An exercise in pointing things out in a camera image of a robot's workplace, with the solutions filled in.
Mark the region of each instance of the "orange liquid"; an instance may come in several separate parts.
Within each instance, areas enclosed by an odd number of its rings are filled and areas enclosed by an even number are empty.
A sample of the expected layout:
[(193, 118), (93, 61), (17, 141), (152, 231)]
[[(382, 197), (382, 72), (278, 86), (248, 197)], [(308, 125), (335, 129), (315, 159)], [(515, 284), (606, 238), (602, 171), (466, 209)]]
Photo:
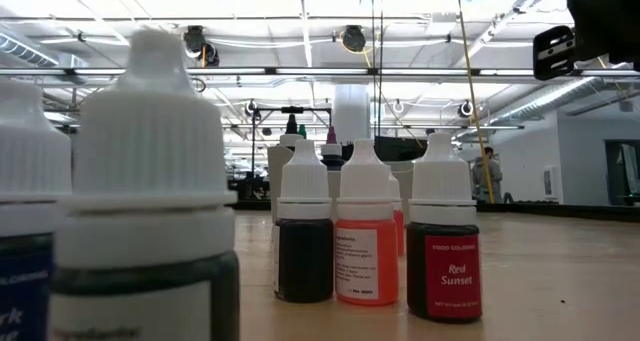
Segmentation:
[(404, 256), (404, 213), (402, 210), (393, 210), (393, 220), (396, 222), (396, 235), (398, 236), (398, 256)]
[(377, 231), (378, 253), (378, 298), (360, 299), (336, 294), (339, 300), (363, 306), (389, 305), (398, 301), (398, 246), (396, 237), (396, 223), (393, 220), (350, 221), (338, 220), (336, 229), (345, 230), (375, 230)]

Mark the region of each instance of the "table surface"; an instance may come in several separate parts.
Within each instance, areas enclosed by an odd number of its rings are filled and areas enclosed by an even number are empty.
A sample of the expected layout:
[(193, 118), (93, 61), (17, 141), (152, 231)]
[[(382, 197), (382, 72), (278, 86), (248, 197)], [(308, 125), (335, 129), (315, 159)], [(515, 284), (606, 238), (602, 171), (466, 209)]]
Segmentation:
[(243, 341), (640, 340), (640, 224), (479, 214), (484, 315), (446, 325), (408, 312), (404, 258), (393, 306), (277, 300), (271, 216), (237, 215)]

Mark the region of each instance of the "bottle label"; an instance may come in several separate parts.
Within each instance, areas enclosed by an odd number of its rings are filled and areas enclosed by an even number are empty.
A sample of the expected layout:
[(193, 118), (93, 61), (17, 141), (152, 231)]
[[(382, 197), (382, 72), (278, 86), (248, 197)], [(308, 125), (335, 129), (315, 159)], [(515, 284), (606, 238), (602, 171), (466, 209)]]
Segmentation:
[(447, 318), (480, 317), (478, 235), (426, 236), (427, 311)]
[(378, 232), (336, 229), (336, 291), (361, 300), (378, 299)]
[(0, 257), (0, 341), (45, 341), (53, 253)]
[(273, 290), (280, 291), (280, 226), (273, 226)]
[(51, 341), (212, 341), (209, 282), (133, 295), (51, 296)]

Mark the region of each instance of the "person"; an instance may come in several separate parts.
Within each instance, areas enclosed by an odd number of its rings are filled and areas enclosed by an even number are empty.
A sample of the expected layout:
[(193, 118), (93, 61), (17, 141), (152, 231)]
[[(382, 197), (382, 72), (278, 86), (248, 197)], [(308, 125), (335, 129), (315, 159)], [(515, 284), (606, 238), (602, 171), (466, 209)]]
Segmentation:
[[(485, 147), (484, 153), (489, 160), (489, 177), (491, 178), (491, 188), (493, 189), (493, 201), (495, 203), (502, 203), (502, 195), (500, 193), (502, 172), (500, 171), (500, 165), (493, 160), (493, 148)], [(489, 185), (487, 183), (487, 175), (484, 172), (484, 160), (482, 156), (476, 157), (475, 164), (471, 169), (471, 178), (473, 181), (473, 193), (479, 199), (489, 202)]]

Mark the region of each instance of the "red label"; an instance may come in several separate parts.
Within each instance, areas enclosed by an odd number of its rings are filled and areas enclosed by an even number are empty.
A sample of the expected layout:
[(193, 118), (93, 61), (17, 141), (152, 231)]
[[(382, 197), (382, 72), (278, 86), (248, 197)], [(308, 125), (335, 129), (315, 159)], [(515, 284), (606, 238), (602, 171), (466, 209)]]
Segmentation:
[(432, 317), (482, 314), (478, 235), (426, 236), (427, 311)]

